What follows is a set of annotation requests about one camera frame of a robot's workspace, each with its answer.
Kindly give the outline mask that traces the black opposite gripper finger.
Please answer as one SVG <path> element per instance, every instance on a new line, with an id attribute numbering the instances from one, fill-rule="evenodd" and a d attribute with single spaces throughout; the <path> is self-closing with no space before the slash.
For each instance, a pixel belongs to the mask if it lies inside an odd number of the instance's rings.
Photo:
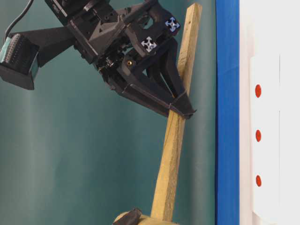
<path id="1" fill-rule="evenodd" d="M 165 117 L 171 110 L 188 120 L 195 110 L 176 66 L 177 48 L 177 41 L 171 38 L 146 58 L 147 76 L 154 82 L 150 90 L 158 97 L 147 96 L 143 105 Z"/>
<path id="2" fill-rule="evenodd" d="M 110 88 L 120 96 L 144 106 L 147 96 L 158 97 L 150 90 L 154 87 L 154 82 L 147 76 L 146 69 L 146 63 L 132 65 L 121 63 L 119 66 L 111 67 Z"/>

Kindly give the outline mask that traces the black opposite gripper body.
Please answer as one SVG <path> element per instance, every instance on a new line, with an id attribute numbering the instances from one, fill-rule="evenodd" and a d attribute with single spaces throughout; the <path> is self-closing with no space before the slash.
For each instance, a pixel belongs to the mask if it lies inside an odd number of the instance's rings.
<path id="1" fill-rule="evenodd" d="M 124 66 L 177 77 L 180 24 L 157 0 L 115 10 L 108 0 L 68 0 L 70 45 L 99 70 Z"/>

